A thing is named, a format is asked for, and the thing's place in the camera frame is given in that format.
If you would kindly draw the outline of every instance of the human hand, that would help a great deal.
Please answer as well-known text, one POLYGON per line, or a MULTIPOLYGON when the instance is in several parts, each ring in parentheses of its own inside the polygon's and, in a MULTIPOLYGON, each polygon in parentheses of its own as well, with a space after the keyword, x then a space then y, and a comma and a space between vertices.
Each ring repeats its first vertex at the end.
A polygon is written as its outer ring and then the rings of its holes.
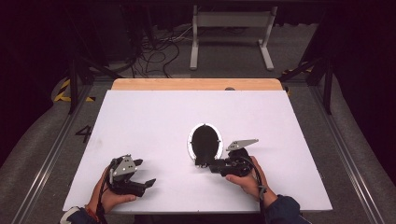
MULTIPOLYGON (((96 214, 96 206, 99 201, 99 192, 102 187, 102 182, 105 181, 106 169, 102 173, 102 177, 96 183, 95 188, 93 189, 92 196, 90 202, 87 206, 96 214)), ((105 209, 105 213, 110 212, 117 204, 120 203, 128 203, 136 200, 136 196, 133 194, 125 194, 119 195, 112 192, 105 181, 105 185, 103 187, 103 195, 102 195, 102 206, 105 209)))
POLYGON ((272 192, 270 187, 268 186, 267 179, 265 178, 264 171, 260 167, 259 163, 257 162, 256 158, 254 156, 250 157, 253 161, 253 164, 256 166, 257 170, 259 171, 258 174, 254 170, 250 172, 250 174, 246 176, 237 176, 237 175, 226 175, 225 178, 236 184, 239 185, 242 190, 253 196, 253 198, 258 202, 260 199, 260 193, 259 193, 259 185, 257 184, 256 176, 260 175, 260 178, 262 179, 262 184, 265 188, 267 188, 267 192, 264 193, 264 207, 268 207, 271 203, 273 203, 277 196, 272 192))

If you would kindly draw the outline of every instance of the metal frame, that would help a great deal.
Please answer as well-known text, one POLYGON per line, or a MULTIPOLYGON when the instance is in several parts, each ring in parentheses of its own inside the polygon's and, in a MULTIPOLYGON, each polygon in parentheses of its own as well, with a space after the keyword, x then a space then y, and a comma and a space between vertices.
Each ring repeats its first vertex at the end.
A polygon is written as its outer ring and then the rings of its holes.
POLYGON ((317 87, 309 87, 312 96, 314 97, 319 110, 326 120, 326 123, 329 129, 332 132, 332 136, 334 138, 335 144, 337 145, 337 151, 340 156, 341 162, 344 164, 346 168, 346 172, 349 175, 350 182, 352 183, 356 193, 358 194, 359 199, 361 200, 361 205, 363 206, 364 211, 367 214, 367 217, 370 220, 370 223, 385 223, 382 218, 379 210, 374 202, 373 197, 370 194, 370 191, 367 188, 367 185, 361 176, 361 173, 358 170, 355 162, 353 161, 352 156, 349 153, 347 148, 347 144, 345 143, 340 131, 337 128, 332 116, 328 114, 327 109, 322 106, 322 97, 320 91, 317 87))
MULTIPOLYGON (((81 94, 79 96, 79 102, 84 102, 82 99, 86 99, 88 93, 91 90, 91 86, 84 86, 81 94)), ((35 180, 30 187, 28 193, 26 194, 17 214, 13 218, 11 223, 25 223, 30 213, 32 212, 38 197, 41 194, 44 186, 47 183, 48 178, 50 177, 50 173, 52 172, 53 167, 55 166, 56 161, 58 160, 59 155, 61 154, 62 147, 66 136, 69 133, 69 130, 78 115, 78 111, 81 109, 82 104, 77 104, 76 109, 72 114, 69 114, 62 126, 54 144, 52 145, 47 158, 44 160, 43 165, 35 176, 35 180)))
POLYGON ((259 47, 262 52, 267 70, 273 71, 267 44, 276 17, 277 7, 265 12, 198 12, 194 6, 192 16, 192 49, 190 70, 198 68, 198 27, 262 27, 265 28, 265 36, 259 39, 259 47))

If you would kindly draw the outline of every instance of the white table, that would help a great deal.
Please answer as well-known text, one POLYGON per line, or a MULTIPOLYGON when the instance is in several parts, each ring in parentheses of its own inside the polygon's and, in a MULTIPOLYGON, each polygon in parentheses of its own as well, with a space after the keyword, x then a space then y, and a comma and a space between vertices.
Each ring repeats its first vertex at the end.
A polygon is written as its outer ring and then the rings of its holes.
POLYGON ((157 181, 142 198, 117 206, 114 213, 259 211, 238 186, 194 166, 187 140, 202 122, 217 127, 226 147, 233 140, 258 138, 247 151, 258 159, 275 193, 292 196, 302 211, 332 210, 284 91, 108 91, 64 210, 87 203, 110 161, 131 154, 144 160, 132 180, 157 181))

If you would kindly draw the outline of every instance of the sleeve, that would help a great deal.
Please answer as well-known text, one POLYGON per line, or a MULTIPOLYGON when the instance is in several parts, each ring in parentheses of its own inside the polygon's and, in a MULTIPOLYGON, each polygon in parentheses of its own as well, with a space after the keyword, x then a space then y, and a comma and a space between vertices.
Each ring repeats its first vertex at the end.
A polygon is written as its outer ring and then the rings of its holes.
POLYGON ((59 224, 98 224, 84 208, 72 207, 62 216, 59 224))
POLYGON ((300 216, 300 205, 291 197, 278 195, 276 201, 265 209, 267 224, 306 224, 310 223, 300 216))

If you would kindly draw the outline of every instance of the black oval object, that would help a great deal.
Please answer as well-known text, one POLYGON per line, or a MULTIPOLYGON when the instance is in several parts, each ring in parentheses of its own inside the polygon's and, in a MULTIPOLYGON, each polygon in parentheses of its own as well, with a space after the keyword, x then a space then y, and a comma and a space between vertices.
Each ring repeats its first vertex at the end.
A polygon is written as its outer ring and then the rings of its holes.
POLYGON ((213 164, 222 152, 221 137, 209 124, 202 124, 192 130, 190 144, 195 155, 195 165, 202 167, 213 164))

